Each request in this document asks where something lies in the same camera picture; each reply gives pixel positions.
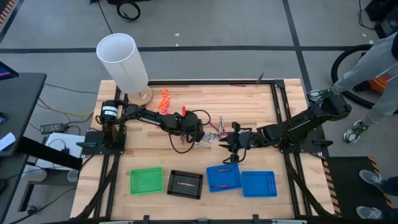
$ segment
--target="computer screen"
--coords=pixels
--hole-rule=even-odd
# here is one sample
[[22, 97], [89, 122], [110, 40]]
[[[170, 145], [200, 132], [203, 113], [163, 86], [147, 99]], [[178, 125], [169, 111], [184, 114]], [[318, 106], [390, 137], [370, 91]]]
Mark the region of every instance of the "computer screen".
[[18, 73], [0, 62], [0, 80], [18, 77]]

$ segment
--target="yellow cable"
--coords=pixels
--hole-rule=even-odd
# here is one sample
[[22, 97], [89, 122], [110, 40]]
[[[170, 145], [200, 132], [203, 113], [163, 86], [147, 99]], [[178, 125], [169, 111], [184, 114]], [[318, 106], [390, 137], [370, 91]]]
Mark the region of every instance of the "yellow cable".
[[50, 110], [55, 111], [55, 112], [58, 112], [58, 113], [69, 114], [69, 115], [71, 115], [71, 116], [78, 116], [78, 117], [90, 116], [91, 114], [94, 113], [94, 111], [91, 111], [91, 112], [89, 112], [89, 113], [87, 113], [87, 114], [74, 114], [74, 113], [69, 113], [69, 112], [62, 111], [62, 110], [56, 110], [56, 109], [51, 108], [51, 107], [50, 107], [49, 105], [47, 105], [46, 103], [44, 103], [44, 101], [43, 101], [42, 99], [39, 98], [39, 100], [40, 100], [40, 102], [42, 102], [42, 104], [44, 104], [44, 106], [46, 106], [46, 107], [48, 107]]

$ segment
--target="gray pants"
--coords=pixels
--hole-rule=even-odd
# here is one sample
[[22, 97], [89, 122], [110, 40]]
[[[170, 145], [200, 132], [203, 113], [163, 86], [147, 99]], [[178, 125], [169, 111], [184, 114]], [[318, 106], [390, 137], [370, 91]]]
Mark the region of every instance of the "gray pants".
[[[343, 78], [339, 79], [332, 90], [336, 93], [350, 90], [355, 85], [376, 78], [385, 73], [392, 77], [398, 74], [398, 61], [392, 56], [392, 41], [397, 33], [376, 41], [374, 46], [358, 61], [357, 65]], [[379, 124], [386, 116], [390, 116], [398, 108], [398, 77], [389, 81], [387, 88], [377, 103], [363, 119], [366, 126]]]

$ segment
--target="black tray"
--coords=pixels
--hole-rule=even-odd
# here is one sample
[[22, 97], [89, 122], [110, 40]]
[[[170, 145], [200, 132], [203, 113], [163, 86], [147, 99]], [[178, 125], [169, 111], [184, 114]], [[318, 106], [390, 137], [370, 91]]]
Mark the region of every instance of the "black tray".
[[200, 199], [203, 175], [172, 170], [167, 194], [192, 199]]

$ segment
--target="person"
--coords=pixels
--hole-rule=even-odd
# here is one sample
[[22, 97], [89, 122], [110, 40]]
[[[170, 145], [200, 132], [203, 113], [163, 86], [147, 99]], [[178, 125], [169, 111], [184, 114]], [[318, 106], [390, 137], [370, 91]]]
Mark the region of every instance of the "person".
[[317, 101], [319, 98], [350, 90], [363, 81], [377, 78], [385, 73], [390, 74], [391, 78], [380, 99], [364, 119], [356, 121], [343, 135], [346, 142], [356, 143], [370, 126], [379, 124], [383, 118], [392, 115], [398, 108], [398, 78], [395, 78], [398, 75], [397, 33], [376, 41], [358, 60], [354, 68], [345, 73], [333, 87], [326, 90], [312, 90], [308, 93], [308, 98]]
[[[374, 174], [368, 170], [361, 170], [359, 176], [366, 183], [377, 187], [381, 192], [398, 196], [398, 176], [383, 180], [380, 175]], [[381, 211], [378, 208], [359, 206], [356, 208], [356, 213], [361, 218], [398, 221], [398, 208], [389, 208]]]

